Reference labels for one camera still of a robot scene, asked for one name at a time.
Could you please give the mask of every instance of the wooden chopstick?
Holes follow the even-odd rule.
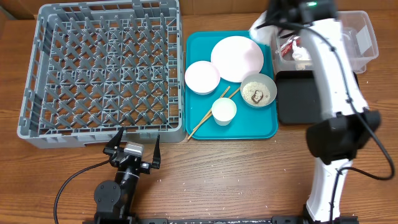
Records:
[[[228,98],[231,99],[238,91],[240,90],[240,87],[235,90],[235,92],[233,92]],[[198,131],[199,127],[206,122],[213,114],[211,113],[211,109],[209,110],[209,112],[207,112],[206,116],[200,121],[200,123],[193,129],[192,133],[189,135],[188,140],[192,138],[193,134],[195,134],[196,131]]]

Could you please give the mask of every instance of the round plate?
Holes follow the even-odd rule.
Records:
[[[248,75],[261,71],[264,55],[253,40],[232,36],[215,45],[211,51],[211,62],[218,69],[221,78],[239,83]]]
[[[192,91],[200,95],[211,93],[219,82],[220,73],[211,62],[195,62],[185,71],[185,83]]]

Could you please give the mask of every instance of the blue tray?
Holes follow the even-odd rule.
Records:
[[[230,36],[249,37],[248,31],[216,31],[196,32],[187,40],[187,68],[194,62],[210,61],[213,47],[225,37]],[[271,50],[268,46],[259,45],[264,53],[264,66],[261,73],[273,78]],[[188,87],[185,90],[185,121],[187,132],[192,133],[195,126],[210,110],[228,86],[231,86],[225,97],[232,94],[240,83],[228,82],[221,79],[217,88],[209,95],[197,95]],[[236,103],[237,113],[232,122],[227,126],[219,126],[211,117],[193,135],[195,139],[267,139],[273,137],[278,130],[278,119],[275,100],[268,106],[257,109],[248,106],[240,92],[232,97]]]

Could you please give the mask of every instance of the bowl with food residue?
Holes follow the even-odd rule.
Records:
[[[243,100],[253,108],[262,108],[269,105],[275,100],[276,93],[275,82],[264,74],[249,75],[241,84]]]

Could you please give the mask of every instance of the wooden table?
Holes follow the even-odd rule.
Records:
[[[378,136],[398,158],[398,14],[368,11],[379,57],[358,75],[370,107],[382,114]],[[244,30],[259,14],[185,16],[184,39],[200,30]],[[103,144],[71,149],[36,149],[16,134],[35,21],[9,21],[0,41],[0,223],[53,223],[53,202],[76,171],[106,159]],[[264,218],[299,215],[311,191],[314,159],[305,143],[306,126],[279,126],[266,141],[195,141],[162,144],[162,167],[142,175],[134,201],[141,218]],[[151,160],[153,145],[144,159]],[[373,141],[359,152],[355,167],[387,175],[389,168]],[[113,179],[103,166],[75,178],[58,206],[61,223],[90,220],[95,187]],[[350,172],[341,212],[361,223],[398,222],[398,178],[371,180]]]

